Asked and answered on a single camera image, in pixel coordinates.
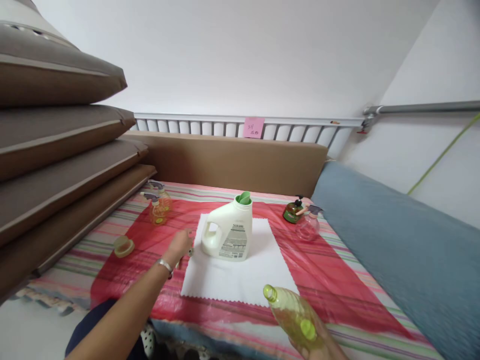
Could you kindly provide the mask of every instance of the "striped bed sheet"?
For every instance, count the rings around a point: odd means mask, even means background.
[[[165,182],[165,186],[172,199],[192,202],[229,202],[239,193],[238,190],[172,182]],[[140,191],[149,189],[149,187],[144,187],[129,198],[83,240],[77,243],[42,277],[32,280],[28,287],[51,297],[71,301],[83,309],[90,309],[91,286],[109,258],[115,239],[124,235],[139,214],[149,205],[149,202],[140,195]],[[292,196],[255,192],[251,193],[251,198],[254,202],[270,204],[287,204],[295,200],[295,197]],[[303,201],[304,203],[311,203],[307,198],[304,198]],[[409,340],[390,333],[370,333],[348,325],[327,324],[328,329],[347,356],[350,359],[442,359],[413,322],[359,263],[321,214],[319,214],[318,220],[320,222],[320,235],[372,291],[388,312],[411,334],[414,334],[416,339]],[[216,328],[214,323],[205,326],[184,325],[213,339],[232,342],[244,347],[248,347],[249,342],[244,337],[235,336],[237,332],[242,330],[250,333],[252,331],[265,331],[261,328],[242,329],[242,324],[229,325],[231,326],[231,332],[226,331],[225,327]],[[278,356],[275,349],[262,348],[258,350],[272,357]]]

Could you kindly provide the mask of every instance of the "brown headboard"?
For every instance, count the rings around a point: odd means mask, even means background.
[[[224,136],[128,131],[148,146],[142,164],[159,181],[311,197],[327,158],[324,146]]]

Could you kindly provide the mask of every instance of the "green bottle cap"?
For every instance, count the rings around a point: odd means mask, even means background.
[[[250,205],[252,203],[252,199],[250,199],[250,191],[244,191],[241,195],[238,195],[235,200],[242,205]]]
[[[305,339],[313,341],[317,338],[317,330],[310,320],[303,319],[300,322],[300,329]]]

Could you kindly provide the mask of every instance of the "human hand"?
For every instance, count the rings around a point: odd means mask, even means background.
[[[193,246],[194,236],[193,231],[189,228],[177,231],[173,236],[168,250],[162,256],[173,269],[180,259],[186,255]]]
[[[325,324],[316,318],[314,321],[317,335],[323,339],[323,347],[308,350],[297,345],[290,337],[290,344],[299,352],[305,360],[348,360],[340,346],[336,343]]]
[[[304,347],[300,347],[289,337],[290,344],[298,351],[298,353],[304,358],[305,360],[330,360],[328,356],[328,350],[324,346],[323,348],[313,349],[309,351]]]

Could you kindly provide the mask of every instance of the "small round container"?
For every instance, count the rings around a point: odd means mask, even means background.
[[[124,258],[135,249],[135,244],[128,237],[122,235],[114,241],[113,247],[113,252],[117,256],[117,258]]]

